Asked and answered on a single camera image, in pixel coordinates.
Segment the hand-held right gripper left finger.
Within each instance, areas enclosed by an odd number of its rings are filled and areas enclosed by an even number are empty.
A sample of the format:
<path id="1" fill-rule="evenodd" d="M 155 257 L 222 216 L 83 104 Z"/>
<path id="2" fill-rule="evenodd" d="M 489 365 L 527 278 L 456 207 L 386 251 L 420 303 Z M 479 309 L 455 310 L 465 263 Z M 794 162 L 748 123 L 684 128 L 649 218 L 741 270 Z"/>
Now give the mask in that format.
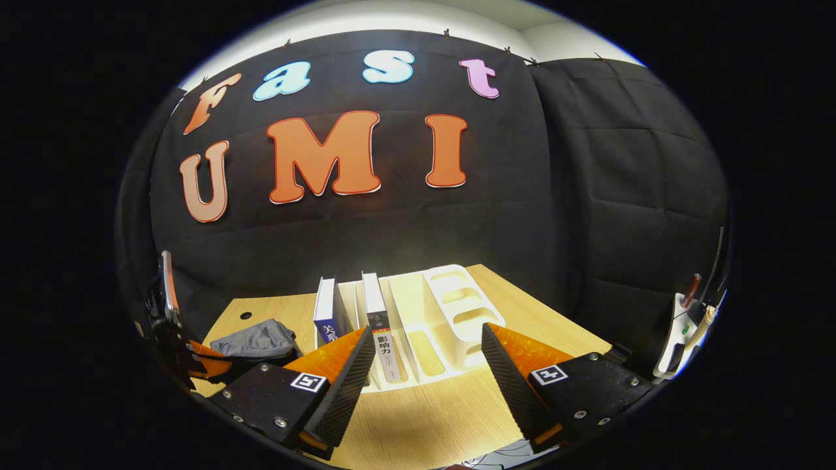
<path id="1" fill-rule="evenodd" d="M 376 341 L 359 328 L 286 366 L 262 362 L 207 399 L 249 433 L 329 460 L 368 376 Z"/>

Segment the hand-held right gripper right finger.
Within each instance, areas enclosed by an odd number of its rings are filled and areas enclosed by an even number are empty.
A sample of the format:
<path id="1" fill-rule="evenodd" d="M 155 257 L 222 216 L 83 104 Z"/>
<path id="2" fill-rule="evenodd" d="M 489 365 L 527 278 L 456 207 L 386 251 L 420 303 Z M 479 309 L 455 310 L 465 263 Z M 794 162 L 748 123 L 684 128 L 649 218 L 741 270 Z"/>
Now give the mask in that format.
<path id="1" fill-rule="evenodd" d="M 654 389 L 606 354 L 572 357 L 493 323 L 483 325 L 481 350 L 535 452 L 600 434 Z"/>

